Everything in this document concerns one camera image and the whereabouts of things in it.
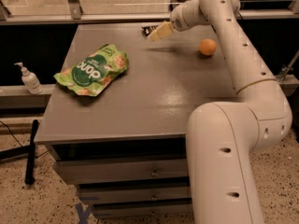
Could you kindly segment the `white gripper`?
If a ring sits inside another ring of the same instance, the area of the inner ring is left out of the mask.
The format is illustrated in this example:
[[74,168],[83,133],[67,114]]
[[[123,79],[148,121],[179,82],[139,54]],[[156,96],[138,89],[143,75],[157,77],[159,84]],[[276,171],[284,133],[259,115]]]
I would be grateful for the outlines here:
[[176,6],[170,14],[170,21],[151,26],[148,39],[155,42],[173,34],[174,29],[183,32],[197,25],[209,25],[200,9],[199,0],[188,0]]

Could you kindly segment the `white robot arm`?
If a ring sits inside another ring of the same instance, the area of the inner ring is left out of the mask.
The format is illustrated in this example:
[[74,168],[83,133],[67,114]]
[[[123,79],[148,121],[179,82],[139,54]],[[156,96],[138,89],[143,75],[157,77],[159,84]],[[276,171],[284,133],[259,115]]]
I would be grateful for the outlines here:
[[249,154],[280,142],[292,110],[276,78],[236,21],[239,0],[189,0],[147,33],[158,41],[209,24],[221,45],[234,102],[200,105],[190,115],[186,153],[195,224],[264,224]]

